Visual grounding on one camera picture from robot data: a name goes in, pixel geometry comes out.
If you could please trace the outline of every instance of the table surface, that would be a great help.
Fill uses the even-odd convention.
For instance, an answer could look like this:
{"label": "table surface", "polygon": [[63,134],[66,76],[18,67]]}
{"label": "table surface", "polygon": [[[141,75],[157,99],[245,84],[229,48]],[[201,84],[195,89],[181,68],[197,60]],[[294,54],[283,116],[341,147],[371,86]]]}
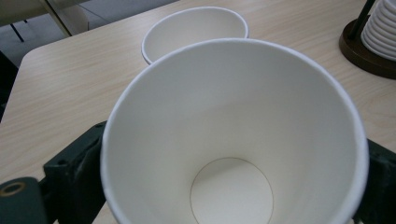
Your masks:
{"label": "table surface", "polygon": [[[148,65],[141,42],[161,18],[185,8],[227,7],[241,14],[249,37],[296,49],[346,89],[367,137],[396,152],[396,80],[371,75],[338,48],[364,0],[181,0],[34,49],[21,63],[0,124],[0,183],[44,177],[42,165],[92,125],[107,120],[122,91]],[[108,207],[95,223],[115,223]]]}

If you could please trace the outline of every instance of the cup rim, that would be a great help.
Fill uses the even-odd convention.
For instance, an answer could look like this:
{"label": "cup rim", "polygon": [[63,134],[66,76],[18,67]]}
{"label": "cup rim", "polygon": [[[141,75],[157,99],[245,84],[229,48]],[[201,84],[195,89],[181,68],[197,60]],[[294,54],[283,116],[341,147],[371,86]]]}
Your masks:
{"label": "cup rim", "polygon": [[382,10],[378,10],[377,13],[375,14],[376,19],[380,20],[381,22],[383,22],[384,24],[386,24],[388,27],[390,28],[394,28],[396,29],[396,22],[393,20],[390,20],[384,13]]}
{"label": "cup rim", "polygon": [[392,13],[396,13],[396,6],[394,6],[389,0],[383,0],[384,6],[391,11]]}
{"label": "cup rim", "polygon": [[150,27],[150,29],[148,30],[148,32],[147,32],[147,33],[145,34],[145,36],[143,37],[143,41],[142,41],[142,44],[141,44],[141,51],[142,51],[142,55],[143,55],[143,58],[145,59],[145,61],[146,61],[148,64],[154,63],[154,61],[152,61],[152,60],[150,59],[150,57],[148,56],[148,53],[147,53],[147,51],[146,51],[147,39],[148,39],[149,35],[152,33],[152,31],[153,31],[154,29],[156,29],[159,25],[161,25],[161,24],[164,23],[165,21],[168,21],[170,18],[173,18],[173,17],[178,16],[178,15],[180,15],[180,14],[189,13],[189,12],[191,12],[191,11],[208,10],[208,9],[210,9],[210,10],[221,10],[221,11],[226,11],[226,12],[228,12],[228,13],[234,14],[235,17],[238,18],[238,19],[242,22],[242,24],[243,24],[243,26],[244,26],[245,33],[244,33],[244,35],[243,35],[242,38],[248,38],[248,33],[249,33],[248,23],[245,21],[245,19],[244,19],[239,13],[237,13],[237,12],[235,12],[235,11],[232,11],[232,10],[230,10],[230,9],[228,9],[228,8],[225,8],[225,7],[191,7],[191,8],[187,8],[187,9],[184,9],[184,10],[181,10],[181,11],[178,11],[178,12],[175,12],[175,13],[172,13],[172,14],[170,14],[170,15],[168,15],[168,16],[162,18],[162,19],[160,19],[159,21],[157,21],[156,23],[154,23],[154,25],[152,25],[152,26]]}
{"label": "cup rim", "polygon": [[392,45],[389,45],[389,44],[377,39],[375,36],[373,36],[373,34],[371,32],[366,33],[366,37],[373,43],[373,45],[378,46],[378,47],[382,48],[383,50],[390,49],[390,55],[393,51],[396,52],[396,47],[393,47]]}
{"label": "cup rim", "polygon": [[361,42],[363,43],[364,47],[366,47],[368,50],[370,50],[372,53],[383,57],[385,59],[391,60],[391,61],[396,61],[395,57],[389,56],[381,51],[378,51],[377,49],[375,49],[372,45],[373,42],[368,39],[367,34],[366,33],[361,33]]}
{"label": "cup rim", "polygon": [[376,31],[377,33],[381,34],[382,36],[384,36],[385,38],[392,40],[393,41],[393,37],[395,35],[392,35],[391,33],[389,33],[387,30],[384,30],[382,27],[378,26],[378,25],[373,25],[373,22],[371,20],[369,20],[367,22],[367,24],[369,24],[370,29]]}
{"label": "cup rim", "polygon": [[263,40],[255,40],[255,39],[247,39],[247,38],[223,38],[223,39],[214,39],[214,40],[207,40],[204,42],[196,43],[189,45],[187,47],[177,49],[159,59],[158,61],[154,62],[151,66],[146,67],[125,89],[122,93],[119,100],[116,102],[112,112],[110,113],[110,117],[108,119],[107,126],[104,132],[104,141],[103,146],[104,149],[101,151],[101,178],[104,187],[104,193],[106,195],[107,201],[109,203],[109,207],[112,213],[115,215],[115,218],[120,223],[127,223],[128,218],[123,214],[120,210],[120,205],[117,203],[117,200],[114,197],[114,189],[111,187],[111,183],[109,181],[109,173],[108,168],[106,166],[106,160],[108,159],[108,146],[106,142],[108,142],[109,133],[111,132],[112,125],[114,123],[114,119],[117,116],[117,109],[120,107],[124,99],[129,95],[129,92],[134,88],[134,86],[139,82],[142,77],[149,73],[153,69],[157,69],[157,67],[161,66],[162,64],[168,62],[170,59],[174,58],[177,54],[180,54],[183,51],[199,48],[204,45],[213,45],[220,42],[234,42],[234,43],[250,43],[256,45],[266,45],[272,48],[277,48],[281,51],[287,52],[294,57],[298,57],[308,63],[309,65],[315,67],[319,70],[319,72],[323,75],[323,78],[332,86],[335,90],[335,94],[338,94],[343,105],[347,108],[348,115],[351,117],[351,128],[354,132],[354,143],[355,146],[355,154],[356,154],[356,162],[353,167],[352,176],[353,179],[351,181],[351,185],[346,192],[346,197],[343,201],[340,202],[340,206],[336,211],[333,211],[334,216],[332,220],[329,220],[329,223],[344,223],[352,218],[354,212],[359,206],[361,201],[361,197],[363,195],[365,189],[365,183],[367,181],[368,175],[368,164],[369,164],[369,157],[368,157],[368,146],[367,140],[365,137],[365,132],[361,123],[360,115],[358,113],[357,108],[353,105],[351,98],[348,96],[347,92],[342,88],[341,84],[335,80],[333,76],[331,76],[322,66],[316,63],[314,60],[308,58],[307,56],[303,55],[302,53],[290,49],[275,43],[263,41]]}
{"label": "cup rim", "polygon": [[367,22],[366,27],[364,28],[363,32],[368,32],[372,38],[377,39],[378,41],[383,42],[384,44],[388,44],[393,48],[396,48],[396,38],[395,40],[388,38],[387,36],[383,35],[381,32],[378,32],[370,22]]}
{"label": "cup rim", "polygon": [[378,26],[381,29],[383,29],[384,31],[388,32],[389,34],[396,36],[396,30],[393,31],[393,28],[391,26],[389,26],[388,24],[384,23],[383,21],[381,21],[378,16],[373,15],[372,22],[375,23],[375,26]]}
{"label": "cup rim", "polygon": [[396,13],[391,12],[387,7],[385,7],[383,1],[378,3],[378,7],[381,14],[384,15],[384,17],[396,23]]}

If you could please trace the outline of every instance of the stack of paper cups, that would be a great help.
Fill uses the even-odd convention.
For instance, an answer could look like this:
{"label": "stack of paper cups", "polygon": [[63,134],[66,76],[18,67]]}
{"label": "stack of paper cups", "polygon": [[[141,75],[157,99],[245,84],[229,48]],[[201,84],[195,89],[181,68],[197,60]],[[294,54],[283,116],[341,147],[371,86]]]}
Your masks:
{"label": "stack of paper cups", "polygon": [[396,62],[396,0],[380,0],[361,33],[371,52]]}

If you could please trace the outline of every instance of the cup bottom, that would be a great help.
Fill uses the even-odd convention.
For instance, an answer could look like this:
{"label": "cup bottom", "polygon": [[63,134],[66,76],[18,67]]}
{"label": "cup bottom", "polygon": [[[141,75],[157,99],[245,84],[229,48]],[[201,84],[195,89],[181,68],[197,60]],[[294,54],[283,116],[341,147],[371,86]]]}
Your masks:
{"label": "cup bottom", "polygon": [[191,187],[191,209],[199,224],[268,223],[273,204],[262,171],[236,158],[210,162]]}

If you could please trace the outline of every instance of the white paper cup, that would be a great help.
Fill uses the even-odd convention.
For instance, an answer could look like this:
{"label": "white paper cup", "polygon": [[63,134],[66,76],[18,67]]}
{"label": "white paper cup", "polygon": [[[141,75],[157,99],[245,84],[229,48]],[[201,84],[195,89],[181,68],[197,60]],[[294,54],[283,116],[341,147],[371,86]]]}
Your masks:
{"label": "white paper cup", "polygon": [[292,49],[220,39],[174,51],[128,86],[101,155],[120,223],[341,224],[368,171],[347,93]]}
{"label": "white paper cup", "polygon": [[371,52],[396,61],[396,0],[381,0],[361,32],[361,42]]}
{"label": "white paper cup", "polygon": [[142,54],[151,64],[190,44],[229,37],[248,37],[248,24],[238,13],[222,7],[195,7],[157,22],[143,39]]}

